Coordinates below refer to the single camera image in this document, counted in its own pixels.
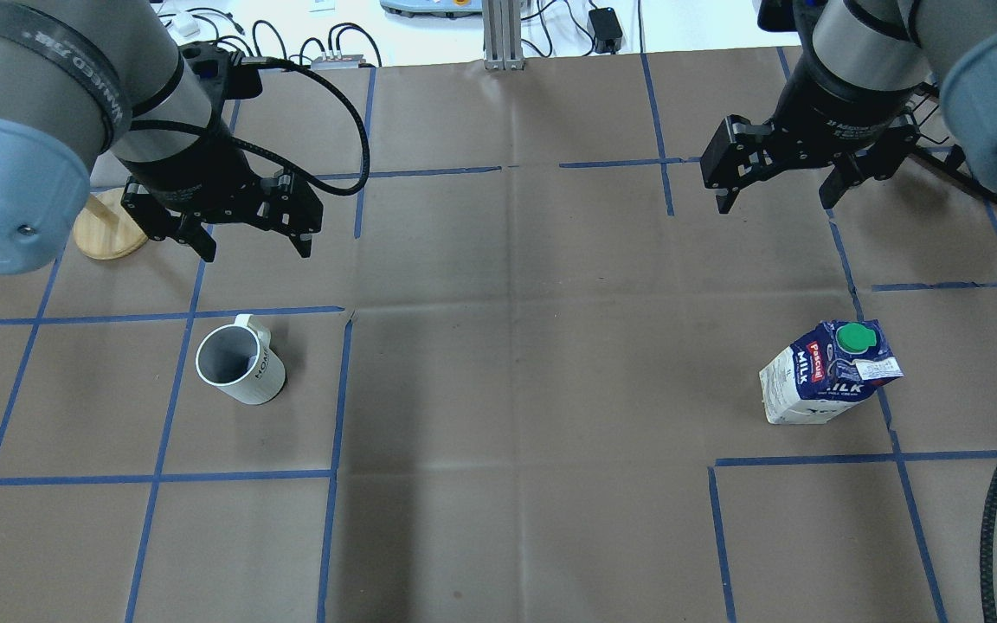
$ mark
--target electrical cable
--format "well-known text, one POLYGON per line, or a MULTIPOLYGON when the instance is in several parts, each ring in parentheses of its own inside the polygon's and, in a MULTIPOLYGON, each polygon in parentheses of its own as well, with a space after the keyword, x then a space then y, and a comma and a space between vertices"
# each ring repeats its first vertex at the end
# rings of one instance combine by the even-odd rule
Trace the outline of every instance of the electrical cable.
POLYGON ((230 50, 237 52, 238 55, 241 56, 252 56, 246 55, 245 51, 241 50, 241 46, 237 46, 237 44, 232 43, 232 41, 215 41, 214 44, 215 46, 225 46, 226 48, 230 48, 230 50))
POLYGON ((523 39, 523 40, 522 40, 522 43, 525 43, 525 44, 526 44, 526 46, 529 46, 530 48, 533 48, 533 51, 534 51, 534 52, 537 52, 537 55, 538 55, 538 56, 541 56, 541 58, 545 58, 545 53, 544 53, 544 52, 542 52, 542 51, 541 51, 541 48, 538 48, 538 47, 537 47, 537 44, 536 44, 536 43, 534 43, 533 41, 530 41, 529 39, 523 39))
MULTIPOLYGON (((164 19, 164 17, 174 17, 175 13, 158 13, 156 16, 159 17, 159 19, 164 19)), ((204 21, 205 23, 210 24, 210 27, 214 28, 214 41, 217 41, 218 39, 222 39, 222 32, 220 30, 218 30, 218 24, 214 23, 213 20, 210 20, 208 17, 204 17, 204 16, 193 16, 193 17, 195 17, 195 19, 198 20, 198 21, 204 21)), ((164 22, 164 28, 167 29, 167 28, 170 28, 170 27, 171 27, 171 22, 170 21, 169 22, 164 22)))
POLYGON ((356 32, 359 32, 360 35, 364 35, 364 38, 368 39, 368 43, 371 43, 372 50, 376 51, 376 63, 379 64, 379 67, 383 67, 383 55, 380 55, 379 53, 379 46, 376 46, 376 40, 372 39, 371 35, 368 35, 368 31, 364 30, 363 28, 360 28, 359 25, 350 24, 347 25, 347 27, 344 27, 337 31, 337 40, 336 40, 337 51, 338 52, 341 51, 341 35, 344 35, 345 32, 348 32, 350 30, 355 30, 356 32))
POLYGON ((595 51, 595 36, 592 35, 592 33, 588 32, 586 28, 583 28, 582 24, 579 23, 579 20, 575 19, 575 12, 571 10, 571 3, 569 2, 569 0, 561 0, 561 1, 562 3, 567 4, 567 8, 569 8, 569 16, 571 16, 571 23, 574 23, 575 27, 579 28, 579 30, 581 30, 584 33, 584 35, 587 36, 587 39, 590 40, 590 49, 582 53, 582 55, 580 56, 590 56, 590 53, 595 51))
POLYGON ((239 23, 237 23, 237 20, 233 18, 233 13, 227 13, 225 11, 222 11, 221 9, 215 9, 213 7, 194 7, 191 9, 187 9, 187 12, 189 13, 193 13, 195 11, 208 11, 210 13, 217 13, 217 15, 225 17, 225 19, 229 20, 229 23, 233 24, 233 29, 237 31, 237 35, 245 35, 245 28, 242 27, 242 25, 240 25, 239 23))
POLYGON ((637 0, 637 38, 640 39, 640 52, 645 53, 645 11, 641 10, 641 0, 637 0))
POLYGON ((240 43, 241 43, 241 45, 245 47, 245 48, 244 48, 244 50, 242 50, 242 51, 246 52, 246 53, 247 53, 247 55, 249 55, 249 56, 252 56, 252 55, 253 55, 253 49, 252 49, 252 48, 250 48, 250 47, 248 46, 248 42, 247 42, 247 41, 245 41, 244 39, 241 39, 241 37, 240 37, 240 36, 237 36, 237 35, 225 35, 225 36, 219 36, 218 40, 217 40, 217 41, 215 41, 214 43, 217 43, 217 44, 222 44, 222 43, 226 43, 226 44, 228 44, 228 45, 229 45, 230 47, 233 47, 233 48, 238 48, 238 47, 237 47, 237 46, 235 46, 235 45, 234 45, 233 43, 230 43, 230 41, 238 41, 238 42, 240 42, 240 43))
POLYGON ((990 477, 980 524, 980 597, 985 623, 997 623, 994 606, 994 520, 997 516, 997 465, 990 477))
POLYGON ((280 35, 280 32, 272 25, 271 22, 267 20, 256 20, 253 22, 253 50, 256 51, 257 56, 261 56, 261 45, 256 39, 256 27, 258 25, 264 24, 266 27, 272 29, 272 32, 276 33, 276 39, 280 40, 280 52, 284 59, 287 58, 287 44, 284 43, 284 36, 280 35))
POLYGON ((335 33, 337 31, 337 28, 344 28, 344 27, 347 27, 347 25, 355 25, 355 27, 360 28, 360 24, 357 24, 357 23, 353 23, 353 22, 341 22, 341 23, 335 23, 335 24, 333 24, 331 27, 329 27, 329 32, 325 33, 325 44, 327 44, 327 46, 329 46, 329 51, 330 52, 333 51, 333 33, 335 33))
MULTIPOLYGON (((549 41, 549 53, 545 56, 552 56, 556 53, 556 48, 553 46, 553 35, 550 35, 549 33, 549 24, 545 23, 545 9, 551 7, 551 5, 557 3, 557 1, 558 0, 550 0, 550 2, 545 4, 542 8, 541 0, 537 0, 537 17, 539 17, 539 21, 541 21, 541 30, 545 33, 545 41, 549 41)), ((537 46, 533 46, 533 48, 536 48, 538 53, 541 52, 537 46)))
POLYGON ((218 30, 218 24, 214 23, 214 20, 210 20, 208 17, 204 16, 193 16, 193 17, 195 17, 195 19, 198 21, 204 21, 205 23, 210 24, 210 27, 214 29, 214 41, 222 39, 222 32, 218 30))
MULTIPOLYGON (((329 184, 318 180, 313 174, 307 172, 307 170, 301 169, 300 166, 294 164, 289 159, 282 157, 280 154, 274 153, 272 151, 264 149, 259 145, 253 145, 247 141, 242 141, 242 139, 237 137, 228 137, 228 141, 233 143, 248 153, 256 154, 258 157, 268 159, 277 165, 284 167, 284 169, 293 170, 294 174, 301 177, 302 180, 308 182, 313 188, 321 189, 325 193, 332 195, 337 195, 341 197, 346 197, 349 195, 355 195, 360 192, 360 189, 364 188, 364 185, 368 182, 368 177, 371 174, 371 147, 368 145, 368 132, 364 130, 363 118, 360 117, 360 113, 357 112, 355 106, 352 102, 349 102, 348 96, 345 96, 340 88, 333 86, 332 82, 329 82, 321 75, 315 74, 315 72, 310 71, 307 67, 302 67, 300 64, 293 63, 292 61, 285 59, 262 59, 254 63, 257 68, 282 68, 285 71, 293 71, 296 74, 302 74, 307 76, 310 80, 313 80, 324 87, 325 90, 329 91, 341 104, 344 104, 344 109, 349 112, 352 121, 356 123, 357 130, 360 133, 360 178, 356 181, 356 184, 349 186, 347 189, 340 189, 337 186, 330 186, 329 184)), ((191 125, 190 123, 181 123, 177 121, 134 121, 130 125, 130 131, 143 131, 143 130, 166 130, 170 132, 183 132, 185 134, 195 134, 198 137, 205 137, 209 134, 209 131, 205 127, 199 127, 197 125, 191 125)))
POLYGON ((541 8, 541 3, 538 1, 538 3, 537 3, 537 13, 533 13, 533 15, 531 15, 531 16, 524 16, 524 17, 522 17, 522 21, 524 21, 524 22, 525 21, 530 21, 531 19, 533 19, 533 17, 539 16, 539 15, 541 15, 541 13, 544 13, 546 11, 546 9, 548 9, 549 7, 551 7, 551 5, 553 5, 555 3, 559 3, 559 1, 561 1, 561 0, 549 0, 549 3, 545 4, 545 8, 543 8, 543 9, 541 8))
POLYGON ((309 46, 310 43, 317 43, 319 50, 321 50, 321 55, 325 56, 325 44, 322 43, 321 40, 318 39, 316 36, 312 36, 312 38, 309 38, 309 39, 305 40, 304 42, 302 42, 302 47, 298 48, 298 55, 299 56, 306 56, 306 47, 309 46))

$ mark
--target wooden round base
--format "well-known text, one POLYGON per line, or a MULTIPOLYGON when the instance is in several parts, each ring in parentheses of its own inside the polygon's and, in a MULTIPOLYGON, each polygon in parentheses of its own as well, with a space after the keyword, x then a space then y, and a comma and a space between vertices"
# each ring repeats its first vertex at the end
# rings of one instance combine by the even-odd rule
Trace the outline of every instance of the wooden round base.
POLYGON ((94 260, 117 260, 141 248, 149 236, 122 208, 122 189, 87 198, 87 209, 75 218, 72 240, 94 260))

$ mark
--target black connector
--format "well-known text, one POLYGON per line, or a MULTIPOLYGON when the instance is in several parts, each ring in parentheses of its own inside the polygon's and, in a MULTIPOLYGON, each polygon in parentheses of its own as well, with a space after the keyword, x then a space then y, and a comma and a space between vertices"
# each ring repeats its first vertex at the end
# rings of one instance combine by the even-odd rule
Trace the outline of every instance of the black connector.
POLYGON ((587 12, 587 30, 595 40, 597 55, 609 52, 614 55, 621 50, 621 24, 614 9, 604 7, 587 12))

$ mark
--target mug handle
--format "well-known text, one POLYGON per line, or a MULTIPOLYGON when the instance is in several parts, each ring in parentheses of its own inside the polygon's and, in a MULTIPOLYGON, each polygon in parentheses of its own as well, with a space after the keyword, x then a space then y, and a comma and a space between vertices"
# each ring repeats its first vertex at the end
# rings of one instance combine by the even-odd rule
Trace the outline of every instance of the mug handle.
POLYGON ((268 348, 272 344, 272 332, 264 324, 261 324, 260 320, 254 318, 252 314, 237 315, 237 319, 234 320, 233 324, 236 324, 238 327, 245 327, 247 330, 252 330, 257 338, 260 339, 261 344, 264 344, 265 348, 268 348))

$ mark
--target gray robot arm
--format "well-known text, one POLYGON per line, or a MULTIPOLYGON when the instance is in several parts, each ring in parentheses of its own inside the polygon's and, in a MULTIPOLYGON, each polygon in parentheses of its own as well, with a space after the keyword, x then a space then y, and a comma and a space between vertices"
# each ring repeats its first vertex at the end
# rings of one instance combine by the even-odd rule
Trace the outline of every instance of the gray robot arm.
POLYGON ((720 212, 784 170, 833 166, 826 208, 893 175, 915 150, 906 103, 930 71, 970 169, 997 193, 997 0, 765 0, 759 23, 798 31, 803 55, 771 119, 730 115, 705 150, 720 212))
POLYGON ((254 174, 242 152, 254 146, 230 135, 222 103, 260 94, 265 67, 329 88, 368 153, 363 120, 325 79, 208 44, 177 48, 145 0, 0 0, 0 273, 55 258, 106 150, 132 173, 123 206, 153 240, 175 238, 213 260, 203 224, 246 223, 284 234, 308 257, 322 206, 307 182, 355 193, 368 158, 349 189, 279 157, 280 173, 254 174))

